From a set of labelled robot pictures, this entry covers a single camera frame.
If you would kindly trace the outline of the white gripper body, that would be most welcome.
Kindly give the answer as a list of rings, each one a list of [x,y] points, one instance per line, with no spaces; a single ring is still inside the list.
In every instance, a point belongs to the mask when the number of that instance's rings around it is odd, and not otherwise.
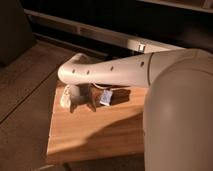
[[[78,104],[86,104],[93,112],[96,111],[95,90],[92,84],[82,84],[79,86],[80,95],[78,96]]]

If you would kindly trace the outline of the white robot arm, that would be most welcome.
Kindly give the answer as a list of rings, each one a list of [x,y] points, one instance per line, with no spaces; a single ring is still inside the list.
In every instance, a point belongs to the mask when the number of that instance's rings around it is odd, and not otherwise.
[[[67,85],[146,87],[146,171],[213,171],[213,53],[182,49],[91,63],[77,54],[62,64]]]

